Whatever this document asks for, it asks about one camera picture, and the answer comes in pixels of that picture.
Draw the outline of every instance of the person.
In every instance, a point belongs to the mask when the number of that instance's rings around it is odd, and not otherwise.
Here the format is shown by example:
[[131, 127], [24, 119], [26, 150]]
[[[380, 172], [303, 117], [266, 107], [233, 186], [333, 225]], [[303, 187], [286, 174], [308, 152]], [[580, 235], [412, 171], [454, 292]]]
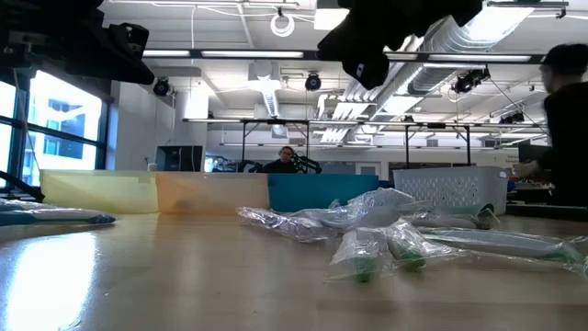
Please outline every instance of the person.
[[284, 146], [279, 150], [279, 159], [264, 165], [265, 174], [297, 174], [299, 172], [294, 162], [292, 162], [294, 150], [292, 147]]
[[584, 142], [588, 143], [584, 132], [588, 125], [588, 83], [582, 82], [587, 67], [588, 45], [563, 44], [549, 51], [540, 70], [549, 93], [543, 107], [551, 148], [538, 160], [515, 167], [519, 177], [551, 170], [555, 205], [588, 206], [588, 176], [582, 161]]

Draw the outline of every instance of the yellow plastic bin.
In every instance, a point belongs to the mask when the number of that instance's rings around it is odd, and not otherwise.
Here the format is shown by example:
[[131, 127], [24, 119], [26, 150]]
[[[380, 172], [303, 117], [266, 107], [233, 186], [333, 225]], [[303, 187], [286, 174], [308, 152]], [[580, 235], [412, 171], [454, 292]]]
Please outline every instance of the yellow plastic bin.
[[267, 175], [157, 173], [159, 211], [234, 215], [238, 207], [269, 208]]
[[41, 170], [45, 203], [110, 213], [158, 212], [156, 173]]

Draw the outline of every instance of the person's hand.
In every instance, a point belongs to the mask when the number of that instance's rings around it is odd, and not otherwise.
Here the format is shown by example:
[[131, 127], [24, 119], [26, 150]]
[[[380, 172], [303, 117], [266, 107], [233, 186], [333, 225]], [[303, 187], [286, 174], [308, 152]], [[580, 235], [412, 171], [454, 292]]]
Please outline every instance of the person's hand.
[[514, 174], [519, 178], [531, 177], [539, 171], [541, 171], [541, 167], [537, 161], [514, 165]]

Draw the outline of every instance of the security camera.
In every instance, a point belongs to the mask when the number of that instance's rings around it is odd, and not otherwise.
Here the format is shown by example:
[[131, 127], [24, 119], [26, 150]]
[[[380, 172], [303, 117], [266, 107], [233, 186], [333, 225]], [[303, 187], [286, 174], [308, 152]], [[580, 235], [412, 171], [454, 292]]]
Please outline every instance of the security camera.
[[169, 85], [169, 77], [158, 77], [157, 83], [153, 86], [153, 92], [158, 97], [167, 97], [174, 92], [172, 86]]
[[318, 91], [321, 89], [321, 78], [319, 78], [319, 74], [317, 73], [310, 73], [309, 77], [306, 79], [306, 84], [304, 85], [307, 91]]

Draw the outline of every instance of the workbench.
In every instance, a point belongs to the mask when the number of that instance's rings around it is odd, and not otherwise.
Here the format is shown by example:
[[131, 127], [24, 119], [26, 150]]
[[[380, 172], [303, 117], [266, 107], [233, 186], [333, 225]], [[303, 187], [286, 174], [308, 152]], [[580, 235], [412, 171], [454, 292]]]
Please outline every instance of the workbench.
[[[588, 235], [587, 223], [501, 220], [504, 231]], [[0, 230], [2, 330], [588, 328], [588, 280], [565, 270], [450, 268], [325, 283], [328, 243], [300, 244], [236, 217]]]

